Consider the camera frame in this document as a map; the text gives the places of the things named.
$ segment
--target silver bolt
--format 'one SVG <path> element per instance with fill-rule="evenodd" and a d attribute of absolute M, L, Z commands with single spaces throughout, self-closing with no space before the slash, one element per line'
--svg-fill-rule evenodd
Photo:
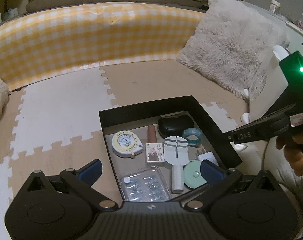
<path fill-rule="evenodd" d="M 195 210 L 200 209 L 203 205 L 204 204 L 198 200 L 192 200 L 187 203 L 187 206 L 189 206 L 190 208 L 195 209 Z"/>
<path fill-rule="evenodd" d="M 110 209 L 115 206 L 115 202 L 113 200 L 103 200 L 99 202 L 99 206 L 104 209 Z"/>

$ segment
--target clear plastic case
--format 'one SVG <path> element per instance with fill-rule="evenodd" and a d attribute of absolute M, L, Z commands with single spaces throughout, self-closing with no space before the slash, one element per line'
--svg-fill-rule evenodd
<path fill-rule="evenodd" d="M 156 166 L 123 176 L 120 186 L 125 201 L 162 202 L 171 198 L 166 182 Z"/>

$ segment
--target human hand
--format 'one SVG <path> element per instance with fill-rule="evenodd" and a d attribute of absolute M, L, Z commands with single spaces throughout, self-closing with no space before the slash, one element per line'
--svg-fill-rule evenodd
<path fill-rule="evenodd" d="M 303 132 L 293 136 L 293 141 L 297 144 L 303 144 Z M 303 176 L 303 154 L 297 146 L 286 145 L 283 137 L 278 136 L 276 139 L 276 148 L 280 150 L 284 147 L 285 159 L 289 162 L 290 167 L 295 171 L 297 176 Z"/>

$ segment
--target white round tape measure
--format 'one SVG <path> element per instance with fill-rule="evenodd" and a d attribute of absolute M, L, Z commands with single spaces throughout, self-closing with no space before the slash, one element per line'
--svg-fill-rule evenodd
<path fill-rule="evenodd" d="M 143 151 L 138 136 L 131 131 L 119 131 L 112 138 L 113 152 L 122 158 L 129 158 L 131 153 L 137 155 Z"/>

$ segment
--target checkered pattern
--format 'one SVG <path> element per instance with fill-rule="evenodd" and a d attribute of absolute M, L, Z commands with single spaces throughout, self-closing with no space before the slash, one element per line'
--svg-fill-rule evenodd
<path fill-rule="evenodd" d="M 0 26 L 0 78 L 14 90 L 95 66 L 174 59 L 202 17 L 114 2 L 30 14 Z"/>

